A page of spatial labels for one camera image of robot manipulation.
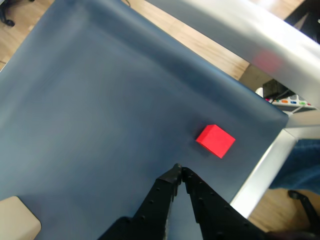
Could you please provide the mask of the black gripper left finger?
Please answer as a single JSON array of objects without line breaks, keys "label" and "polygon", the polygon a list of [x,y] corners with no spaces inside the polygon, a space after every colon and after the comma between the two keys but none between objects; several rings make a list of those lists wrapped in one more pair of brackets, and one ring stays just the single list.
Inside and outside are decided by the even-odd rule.
[{"label": "black gripper left finger", "polygon": [[165,240],[171,206],[182,182],[182,166],[159,176],[133,217],[121,217],[100,236],[101,240]]}]

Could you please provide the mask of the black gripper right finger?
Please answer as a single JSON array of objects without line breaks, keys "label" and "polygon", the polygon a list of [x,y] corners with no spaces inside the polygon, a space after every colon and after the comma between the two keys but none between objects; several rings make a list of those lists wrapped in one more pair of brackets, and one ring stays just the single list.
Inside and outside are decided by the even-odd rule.
[{"label": "black gripper right finger", "polygon": [[190,196],[196,222],[204,240],[264,240],[266,234],[250,223],[187,167],[182,181]]}]

